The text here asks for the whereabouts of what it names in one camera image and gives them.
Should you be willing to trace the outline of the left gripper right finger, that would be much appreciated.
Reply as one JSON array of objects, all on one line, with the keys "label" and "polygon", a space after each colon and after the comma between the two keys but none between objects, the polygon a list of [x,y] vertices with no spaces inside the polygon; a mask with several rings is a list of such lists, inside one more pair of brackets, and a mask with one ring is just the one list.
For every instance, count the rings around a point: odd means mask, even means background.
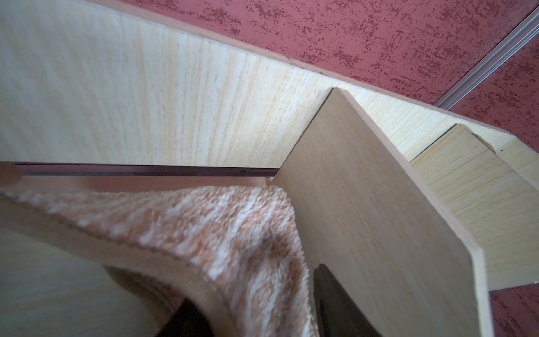
[{"label": "left gripper right finger", "polygon": [[320,336],[380,336],[330,269],[314,269],[314,303]]}]

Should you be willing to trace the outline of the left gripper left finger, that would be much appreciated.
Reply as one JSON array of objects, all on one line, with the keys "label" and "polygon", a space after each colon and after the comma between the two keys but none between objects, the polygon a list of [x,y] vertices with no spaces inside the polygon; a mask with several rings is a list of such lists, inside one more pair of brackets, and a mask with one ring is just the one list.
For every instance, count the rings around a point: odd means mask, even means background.
[{"label": "left gripper left finger", "polygon": [[214,333],[201,310],[187,299],[156,337],[214,337]]}]

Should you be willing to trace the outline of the pink striped knitted cloth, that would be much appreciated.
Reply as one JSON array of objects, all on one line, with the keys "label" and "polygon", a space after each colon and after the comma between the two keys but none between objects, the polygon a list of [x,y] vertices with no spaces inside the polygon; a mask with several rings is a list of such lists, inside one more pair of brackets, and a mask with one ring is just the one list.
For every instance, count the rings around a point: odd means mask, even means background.
[{"label": "pink striped knitted cloth", "polygon": [[164,192],[1,189],[1,224],[176,295],[215,336],[315,336],[309,271],[281,188]]}]

